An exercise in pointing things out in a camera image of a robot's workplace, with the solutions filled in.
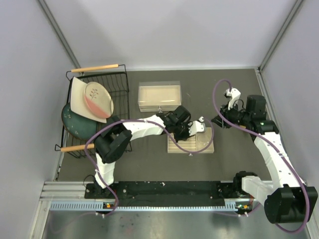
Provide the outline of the beige velvet jewelry tray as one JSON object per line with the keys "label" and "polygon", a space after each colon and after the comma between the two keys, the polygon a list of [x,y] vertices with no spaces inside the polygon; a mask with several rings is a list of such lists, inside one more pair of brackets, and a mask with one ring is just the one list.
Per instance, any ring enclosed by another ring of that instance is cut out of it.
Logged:
{"label": "beige velvet jewelry tray", "polygon": [[[188,151],[200,151],[206,148],[211,140],[212,130],[210,127],[205,132],[197,133],[195,136],[188,138],[186,141],[179,141],[177,144]],[[168,153],[186,153],[185,151],[178,148],[172,141],[167,137],[167,152]]]}

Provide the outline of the clear acrylic jewelry box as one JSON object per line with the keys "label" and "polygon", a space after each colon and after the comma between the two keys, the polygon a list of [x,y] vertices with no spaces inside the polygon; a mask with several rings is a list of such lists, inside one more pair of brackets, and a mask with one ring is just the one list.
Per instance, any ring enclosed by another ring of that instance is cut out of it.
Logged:
{"label": "clear acrylic jewelry box", "polygon": [[139,83],[138,106],[140,112],[174,111],[181,104],[180,81]]}

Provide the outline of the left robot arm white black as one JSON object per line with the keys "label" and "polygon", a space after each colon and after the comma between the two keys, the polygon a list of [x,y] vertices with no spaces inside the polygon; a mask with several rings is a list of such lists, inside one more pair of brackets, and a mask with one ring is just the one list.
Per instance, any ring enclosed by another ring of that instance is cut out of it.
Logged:
{"label": "left robot arm white black", "polygon": [[96,192],[101,197],[109,197],[113,191],[115,162],[122,157],[131,141],[150,135],[161,135],[167,130],[176,142],[187,140],[196,134],[195,122],[183,106],[168,113],[157,113],[141,119],[142,122],[123,121],[100,134],[95,140],[97,172]]}

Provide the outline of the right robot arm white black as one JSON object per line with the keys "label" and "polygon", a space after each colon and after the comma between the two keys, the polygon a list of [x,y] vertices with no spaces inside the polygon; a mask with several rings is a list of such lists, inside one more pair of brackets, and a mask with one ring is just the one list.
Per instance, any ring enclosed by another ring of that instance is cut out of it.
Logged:
{"label": "right robot arm white black", "polygon": [[252,141],[265,161],[273,185],[265,184],[255,173],[241,171],[232,185],[234,194],[253,196],[263,205],[272,224],[308,222],[318,199],[317,190],[306,187],[302,179],[297,180],[293,175],[293,166],[282,146],[279,130],[274,121],[267,119],[266,99],[249,95],[246,107],[239,109],[240,95],[236,89],[227,90],[224,96],[228,103],[221,106],[220,114],[212,122],[221,128],[236,124],[253,132]]}

